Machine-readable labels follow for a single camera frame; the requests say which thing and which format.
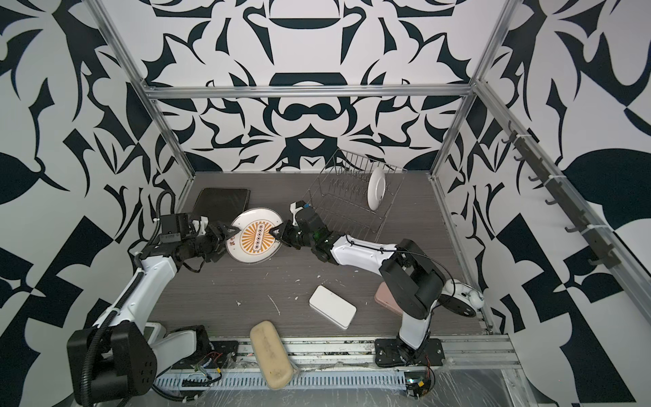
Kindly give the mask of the white round plate back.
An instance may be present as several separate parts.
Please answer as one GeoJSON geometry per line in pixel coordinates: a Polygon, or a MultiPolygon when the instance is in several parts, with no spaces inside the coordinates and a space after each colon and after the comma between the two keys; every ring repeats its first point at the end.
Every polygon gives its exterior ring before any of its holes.
{"type": "Polygon", "coordinates": [[[258,264],[270,259],[281,247],[271,235],[271,229],[279,227],[282,219],[274,210],[266,208],[243,212],[233,222],[240,232],[227,243],[227,253],[243,264],[258,264]]]}

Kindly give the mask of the black square plate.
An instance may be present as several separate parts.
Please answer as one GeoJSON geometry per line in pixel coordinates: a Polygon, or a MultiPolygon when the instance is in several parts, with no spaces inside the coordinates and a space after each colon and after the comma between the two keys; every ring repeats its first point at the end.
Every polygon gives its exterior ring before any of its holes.
{"type": "Polygon", "coordinates": [[[192,213],[205,216],[210,223],[217,220],[231,224],[249,206],[251,191],[246,188],[204,188],[198,195],[192,213]]]}

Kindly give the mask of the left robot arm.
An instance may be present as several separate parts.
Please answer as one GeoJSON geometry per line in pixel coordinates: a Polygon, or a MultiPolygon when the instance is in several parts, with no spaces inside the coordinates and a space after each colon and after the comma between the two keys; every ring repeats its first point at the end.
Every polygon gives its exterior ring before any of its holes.
{"type": "Polygon", "coordinates": [[[150,343],[147,321],[166,286],[190,259],[218,261],[239,228],[188,213],[163,215],[153,237],[134,257],[137,271],[94,324],[67,343],[76,403],[93,406],[145,395],[155,379],[180,361],[196,363],[213,351],[197,325],[150,343]]]}

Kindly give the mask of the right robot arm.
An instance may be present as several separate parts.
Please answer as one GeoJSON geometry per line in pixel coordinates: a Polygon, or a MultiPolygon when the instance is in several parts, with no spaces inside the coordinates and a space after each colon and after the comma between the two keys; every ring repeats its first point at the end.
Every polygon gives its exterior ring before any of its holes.
{"type": "Polygon", "coordinates": [[[410,239],[376,244],[330,230],[303,201],[294,203],[292,212],[293,218],[271,228],[271,237],[294,249],[308,248],[324,263],[353,266],[381,276],[403,311],[393,351],[403,364],[415,364],[426,352],[432,312],[452,281],[448,271],[410,239]]]}

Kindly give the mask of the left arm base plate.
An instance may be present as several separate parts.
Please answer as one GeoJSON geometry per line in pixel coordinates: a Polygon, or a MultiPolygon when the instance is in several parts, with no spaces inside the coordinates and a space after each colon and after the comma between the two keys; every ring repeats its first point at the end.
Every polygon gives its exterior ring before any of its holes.
{"type": "Polygon", "coordinates": [[[193,368],[218,369],[225,368],[237,361],[239,342],[237,340],[212,341],[210,351],[193,368]]]}

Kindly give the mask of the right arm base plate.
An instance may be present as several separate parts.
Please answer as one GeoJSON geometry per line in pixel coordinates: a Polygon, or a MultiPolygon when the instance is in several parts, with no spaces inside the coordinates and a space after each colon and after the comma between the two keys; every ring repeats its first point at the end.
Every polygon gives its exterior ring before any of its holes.
{"type": "Polygon", "coordinates": [[[446,359],[442,342],[437,338],[427,338],[418,349],[412,349],[399,338],[378,338],[374,347],[374,361],[381,368],[442,366],[446,359]]]}

